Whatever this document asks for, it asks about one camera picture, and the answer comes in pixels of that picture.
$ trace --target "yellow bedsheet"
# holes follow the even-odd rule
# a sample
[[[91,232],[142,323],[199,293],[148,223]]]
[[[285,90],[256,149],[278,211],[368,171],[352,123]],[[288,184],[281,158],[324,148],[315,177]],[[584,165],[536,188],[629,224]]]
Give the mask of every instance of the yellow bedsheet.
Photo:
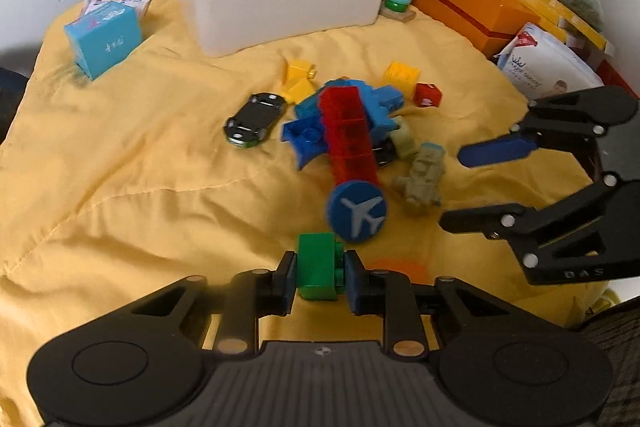
[[[380,85],[392,60],[420,68],[421,80],[442,90],[442,106],[408,104],[400,113],[418,139],[447,150],[445,208],[544,206],[589,182],[571,156],[554,152],[460,166],[462,144],[503,133],[526,102],[466,39],[421,14],[405,25],[380,18],[212,59],[188,33],[180,0],[154,0],[144,43],[89,82],[63,32],[78,13],[79,6],[48,30],[0,148],[2,427],[39,425],[25,370],[51,337],[188,274],[222,283],[273,268],[299,233],[329,230],[326,157],[297,172],[289,144],[278,140],[282,122],[251,150],[229,145],[221,131],[252,92],[278,91],[287,60],[317,64],[318,86],[343,75]],[[418,279],[454,275],[560,325],[580,321],[600,295],[601,284],[529,286],[506,243],[443,232],[437,208],[405,214],[389,187],[407,169],[396,162],[380,171],[389,212],[380,234],[358,247],[367,266],[403,261]],[[297,299],[290,317],[260,326],[264,338],[380,336],[379,319],[351,318],[344,300]]]

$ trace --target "toy figure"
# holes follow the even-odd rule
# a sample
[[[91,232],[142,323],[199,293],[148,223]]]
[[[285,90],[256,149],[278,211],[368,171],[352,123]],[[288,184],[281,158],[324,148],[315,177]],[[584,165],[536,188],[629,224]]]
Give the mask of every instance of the toy figure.
[[[393,187],[404,194],[406,206],[415,214],[423,214],[432,204],[440,204],[438,182],[444,174],[444,149],[434,143],[423,143],[408,176],[393,181]]]

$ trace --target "green lego brick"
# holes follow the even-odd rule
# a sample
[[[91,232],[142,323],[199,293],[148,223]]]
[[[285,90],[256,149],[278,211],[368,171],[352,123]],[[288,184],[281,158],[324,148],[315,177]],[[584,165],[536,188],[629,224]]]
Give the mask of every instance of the green lego brick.
[[[303,299],[335,301],[344,292],[343,249],[331,232],[298,236],[297,286]]]

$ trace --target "toy car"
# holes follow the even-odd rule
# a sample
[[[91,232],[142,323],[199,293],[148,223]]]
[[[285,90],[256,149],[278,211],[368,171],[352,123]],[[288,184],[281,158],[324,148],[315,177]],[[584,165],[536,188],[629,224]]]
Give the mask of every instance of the toy car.
[[[286,107],[287,102],[277,94],[252,94],[247,103],[225,122],[226,140],[244,148],[258,145],[267,138]]]

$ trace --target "red lego brick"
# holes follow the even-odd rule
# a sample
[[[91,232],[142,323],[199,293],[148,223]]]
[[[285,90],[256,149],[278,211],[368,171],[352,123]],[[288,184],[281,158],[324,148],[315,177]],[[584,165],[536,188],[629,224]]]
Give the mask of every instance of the red lego brick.
[[[438,107],[442,93],[434,84],[415,84],[414,103],[418,107]]]
[[[329,145],[335,184],[363,180],[378,185],[367,115],[357,87],[327,87],[318,107]]]

